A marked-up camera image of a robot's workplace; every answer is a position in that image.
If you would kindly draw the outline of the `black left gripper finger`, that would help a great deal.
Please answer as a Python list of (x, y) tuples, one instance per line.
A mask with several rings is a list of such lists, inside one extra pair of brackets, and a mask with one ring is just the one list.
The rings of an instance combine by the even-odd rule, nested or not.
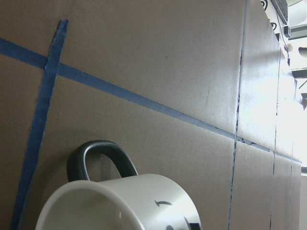
[(201, 230), (201, 225), (199, 223), (188, 223), (189, 230)]

